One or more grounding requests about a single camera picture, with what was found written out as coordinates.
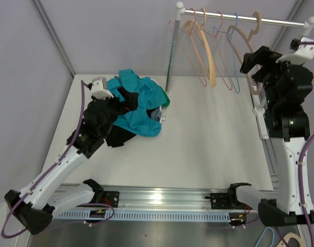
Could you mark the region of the teal t shirt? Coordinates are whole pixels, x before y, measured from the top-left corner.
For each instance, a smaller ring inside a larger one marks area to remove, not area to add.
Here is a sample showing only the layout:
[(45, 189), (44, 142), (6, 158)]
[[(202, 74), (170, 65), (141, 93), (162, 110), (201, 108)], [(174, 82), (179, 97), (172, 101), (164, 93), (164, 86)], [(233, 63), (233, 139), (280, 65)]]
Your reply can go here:
[(125, 115), (118, 116), (114, 125), (122, 127), (136, 135), (156, 137), (162, 125), (147, 115), (147, 110), (159, 108), (165, 103), (164, 90), (150, 77), (139, 77), (133, 70), (120, 70), (117, 78), (108, 80), (108, 90), (121, 101), (123, 97), (117, 88), (122, 86), (130, 93), (138, 93), (138, 107)]

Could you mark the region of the black t shirt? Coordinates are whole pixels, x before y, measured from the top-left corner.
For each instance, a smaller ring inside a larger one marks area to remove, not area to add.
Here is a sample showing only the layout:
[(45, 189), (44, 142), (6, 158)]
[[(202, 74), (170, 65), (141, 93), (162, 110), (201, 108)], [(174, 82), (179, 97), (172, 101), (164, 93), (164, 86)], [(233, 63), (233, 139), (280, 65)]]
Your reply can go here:
[(132, 133), (122, 127), (113, 125), (106, 138), (106, 142), (109, 147), (117, 148), (123, 146), (125, 142), (129, 141), (135, 136), (135, 133)]

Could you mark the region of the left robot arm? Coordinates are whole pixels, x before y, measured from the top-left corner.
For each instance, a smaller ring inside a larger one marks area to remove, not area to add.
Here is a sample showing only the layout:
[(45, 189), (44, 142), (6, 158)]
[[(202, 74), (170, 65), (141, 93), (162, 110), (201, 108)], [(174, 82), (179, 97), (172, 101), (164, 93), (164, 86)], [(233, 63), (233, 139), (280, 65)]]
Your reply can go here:
[(92, 179), (54, 197), (56, 189), (79, 166), (103, 145), (113, 123), (121, 115), (135, 111), (138, 93), (118, 87), (121, 97), (92, 96), (89, 104), (81, 104), (77, 128), (67, 139), (62, 153), (54, 163), (20, 191), (9, 190), (4, 199), (10, 209), (8, 217), (15, 216), (24, 230), (36, 235), (44, 231), (55, 216), (77, 206), (112, 208), (103, 204), (103, 187)]

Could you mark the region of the grey blue t shirt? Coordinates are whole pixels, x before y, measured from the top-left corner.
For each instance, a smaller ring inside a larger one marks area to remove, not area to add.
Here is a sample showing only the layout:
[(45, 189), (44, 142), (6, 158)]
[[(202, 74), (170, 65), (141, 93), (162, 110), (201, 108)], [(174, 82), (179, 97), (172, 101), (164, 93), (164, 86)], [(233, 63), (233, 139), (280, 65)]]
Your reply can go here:
[(150, 118), (152, 120), (160, 122), (161, 118), (162, 118), (161, 108), (155, 108), (154, 110), (152, 110), (151, 113), (150, 113)]

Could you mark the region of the light blue wire hanger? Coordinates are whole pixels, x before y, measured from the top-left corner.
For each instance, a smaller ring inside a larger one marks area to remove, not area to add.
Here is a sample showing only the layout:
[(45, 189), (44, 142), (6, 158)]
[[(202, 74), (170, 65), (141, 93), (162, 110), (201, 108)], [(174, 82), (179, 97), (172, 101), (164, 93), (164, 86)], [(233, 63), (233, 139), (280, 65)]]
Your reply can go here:
[(235, 83), (233, 83), (233, 86), (234, 86), (235, 92), (236, 92), (237, 94), (239, 94), (239, 93), (240, 93), (240, 85), (239, 85), (239, 80), (238, 80), (237, 75), (236, 75), (236, 57), (235, 57), (234, 45), (233, 45), (233, 43), (232, 43), (233, 33), (234, 33), (234, 29), (232, 29), (232, 31), (230, 32), (230, 34), (228, 34), (228, 38), (230, 39), (230, 46), (231, 46), (231, 48), (232, 48), (234, 78), (235, 78), (235, 80), (236, 80), (236, 82), (237, 82), (237, 87), (235, 86)]

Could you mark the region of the beige wooden hanger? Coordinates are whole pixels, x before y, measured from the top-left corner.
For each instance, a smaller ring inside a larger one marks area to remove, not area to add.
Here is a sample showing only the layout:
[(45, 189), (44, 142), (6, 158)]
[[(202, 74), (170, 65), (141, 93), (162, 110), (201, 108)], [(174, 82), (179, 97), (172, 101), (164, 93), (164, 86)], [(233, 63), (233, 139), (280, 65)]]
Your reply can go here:
[[(249, 49), (249, 51), (251, 53), (254, 52), (253, 46), (251, 44), (251, 39), (252, 39), (253, 36), (255, 36), (256, 34), (259, 33), (260, 28), (261, 28), (261, 23), (262, 23), (262, 18), (261, 18), (261, 15), (260, 15), (260, 13), (258, 11), (255, 11), (253, 13), (253, 17), (257, 18), (257, 21), (256, 21), (257, 24), (256, 24), (256, 27), (254, 29), (251, 29), (251, 31), (250, 31), (248, 36), (243, 32), (242, 29), (236, 27), (235, 25), (229, 25), (228, 28), (227, 28), (227, 31), (226, 31), (227, 34), (230, 34), (232, 29), (234, 29), (234, 31), (237, 32), (242, 37), (242, 39), (244, 40), (247, 48)], [(240, 63), (242, 63), (243, 62), (243, 57), (240, 56), (240, 53), (239, 53), (238, 49), (235, 46), (234, 46), (234, 49), (235, 49), (235, 55), (236, 55), (238, 61)], [(246, 81), (247, 81), (248, 87), (250, 89), (250, 93), (252, 95), (255, 95), (255, 96), (259, 95), (261, 93), (262, 89), (263, 89), (263, 84), (258, 82), (257, 85), (255, 85), (255, 83), (252, 81), (251, 77), (248, 74), (245, 74), (245, 76), (246, 76)]]
[[(204, 80), (206, 81), (207, 79), (210, 81), (210, 86), (211, 87), (215, 87), (216, 84), (217, 84), (217, 78), (216, 78), (216, 72), (215, 72), (215, 65), (214, 65), (214, 59), (213, 59), (213, 55), (212, 55), (212, 52), (211, 52), (211, 49), (210, 49), (210, 46), (209, 46), (209, 43), (207, 41), (207, 38), (204, 34), (204, 30), (203, 30), (203, 27), (204, 25), (206, 24), (206, 11), (205, 11), (205, 8), (202, 7), (201, 8), (202, 12), (203, 12), (203, 23), (200, 24), (198, 21), (197, 21), (197, 13), (194, 9), (192, 9), (192, 11), (194, 12), (194, 16), (195, 18), (194, 19), (190, 19), (188, 20), (184, 27), (187, 29), (188, 31), (188, 34), (190, 35), (190, 38), (191, 38), (191, 43), (193, 45), (193, 48), (194, 48), (194, 52), (195, 52), (195, 55), (196, 55), (196, 58), (199, 62), (199, 65), (200, 65), (200, 69), (204, 75)], [(202, 42), (203, 44), (203, 47), (206, 51), (206, 56), (207, 56), (207, 61), (208, 61), (208, 66), (205, 67), (204, 64), (203, 64), (203, 61), (199, 55), (199, 52), (196, 48), (196, 45), (194, 43), (194, 40), (193, 40), (193, 35), (192, 35), (192, 32), (195, 32), (197, 34), (197, 37), (198, 39)]]

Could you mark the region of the green t shirt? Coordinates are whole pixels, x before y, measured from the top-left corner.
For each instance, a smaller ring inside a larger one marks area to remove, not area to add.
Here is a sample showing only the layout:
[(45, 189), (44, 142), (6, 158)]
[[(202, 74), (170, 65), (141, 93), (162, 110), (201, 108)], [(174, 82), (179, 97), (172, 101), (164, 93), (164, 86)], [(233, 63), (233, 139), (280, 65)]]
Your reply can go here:
[(164, 94), (164, 97), (166, 101), (164, 104), (162, 104), (162, 107), (167, 108), (170, 105), (170, 99), (167, 94)]

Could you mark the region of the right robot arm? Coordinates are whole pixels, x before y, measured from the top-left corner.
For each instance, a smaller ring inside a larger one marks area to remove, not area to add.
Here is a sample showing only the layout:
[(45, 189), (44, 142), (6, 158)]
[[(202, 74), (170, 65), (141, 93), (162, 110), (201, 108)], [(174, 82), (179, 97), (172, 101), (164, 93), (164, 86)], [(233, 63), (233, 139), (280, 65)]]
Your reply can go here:
[(313, 136), (302, 107), (313, 89), (313, 73), (304, 64), (313, 56), (310, 42), (287, 55), (265, 46), (244, 55), (241, 73), (259, 66), (251, 77), (266, 95), (264, 121), (278, 166), (278, 194), (274, 198), (250, 183), (233, 183), (225, 193), (208, 196), (212, 209), (253, 209), (265, 226), (314, 224), (305, 156)]

